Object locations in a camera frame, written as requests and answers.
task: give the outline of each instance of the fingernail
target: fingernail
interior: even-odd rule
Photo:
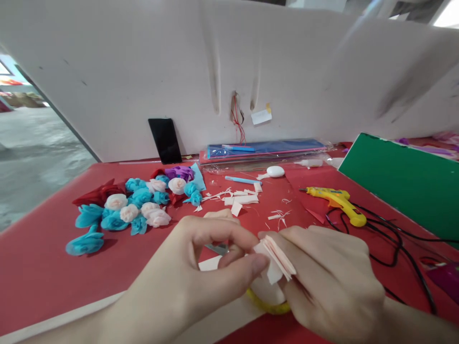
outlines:
[[[262,255],[257,254],[255,259],[252,262],[252,271],[254,276],[258,276],[269,264],[269,258]]]

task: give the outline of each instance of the hand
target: hand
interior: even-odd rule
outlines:
[[[300,324],[334,343],[366,343],[382,317],[385,294],[365,242],[318,226],[259,233],[265,235],[297,271],[279,285]]]
[[[228,240],[230,252],[215,271],[199,271],[205,244]],[[127,292],[104,316],[108,343],[170,342],[187,327],[242,296],[267,267],[260,254],[245,256],[259,240],[229,209],[205,218],[184,217]]]

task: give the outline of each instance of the white glue bottle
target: white glue bottle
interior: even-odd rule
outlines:
[[[324,164],[324,161],[321,159],[308,159],[295,162],[297,165],[306,166],[309,170],[311,167],[320,167]]]

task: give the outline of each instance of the window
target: window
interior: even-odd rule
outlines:
[[[10,70],[0,61],[0,75],[12,75]]]

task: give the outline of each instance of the yellow glue gun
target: yellow glue gun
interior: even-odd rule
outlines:
[[[350,224],[356,227],[363,227],[367,224],[367,218],[361,214],[356,207],[350,202],[350,195],[344,190],[334,190],[327,188],[308,187],[300,189],[306,191],[309,195],[314,197],[325,198],[329,200],[328,206],[334,208],[341,208],[343,212],[349,216]]]

